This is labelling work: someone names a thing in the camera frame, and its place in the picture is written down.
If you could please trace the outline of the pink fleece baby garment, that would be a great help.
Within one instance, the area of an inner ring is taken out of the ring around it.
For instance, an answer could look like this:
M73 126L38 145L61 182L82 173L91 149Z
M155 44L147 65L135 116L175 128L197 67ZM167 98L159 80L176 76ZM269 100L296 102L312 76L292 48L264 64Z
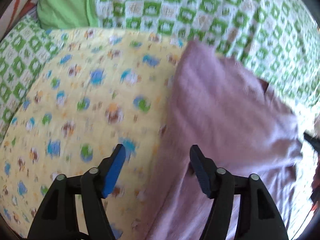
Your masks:
M193 145L234 175L258 174L289 225L302 159L297 117L240 62L190 41L176 69L138 239L199 239L212 201L191 171Z

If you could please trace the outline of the yellow bear print quilt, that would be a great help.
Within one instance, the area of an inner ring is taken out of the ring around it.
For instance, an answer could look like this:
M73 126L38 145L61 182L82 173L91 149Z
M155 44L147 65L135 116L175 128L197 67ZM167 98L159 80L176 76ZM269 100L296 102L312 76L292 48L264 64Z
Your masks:
M134 239L185 40L121 29L53 31L46 63L1 145L1 214L26 237L57 175L84 174L117 144L125 163L103 200L117 239Z

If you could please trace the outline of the small green checkered pillow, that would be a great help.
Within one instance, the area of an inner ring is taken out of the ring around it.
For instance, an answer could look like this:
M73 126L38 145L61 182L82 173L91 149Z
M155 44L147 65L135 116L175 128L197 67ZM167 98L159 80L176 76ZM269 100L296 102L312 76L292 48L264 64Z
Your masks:
M44 64L59 47L31 16L24 16L1 41L1 140Z

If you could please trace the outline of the green white checkered quilt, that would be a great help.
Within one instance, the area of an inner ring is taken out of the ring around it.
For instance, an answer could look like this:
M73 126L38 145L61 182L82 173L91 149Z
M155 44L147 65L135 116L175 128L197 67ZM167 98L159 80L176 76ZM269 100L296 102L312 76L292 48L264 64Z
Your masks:
M43 29L136 29L198 39L306 106L319 102L319 30L302 0L39 0Z

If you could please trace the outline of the red orange floral blanket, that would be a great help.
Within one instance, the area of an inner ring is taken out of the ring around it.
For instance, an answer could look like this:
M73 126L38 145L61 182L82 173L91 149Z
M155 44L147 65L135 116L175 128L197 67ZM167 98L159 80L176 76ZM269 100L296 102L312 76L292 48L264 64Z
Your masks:
M37 19L36 7L39 0L1 0L1 38L25 15Z

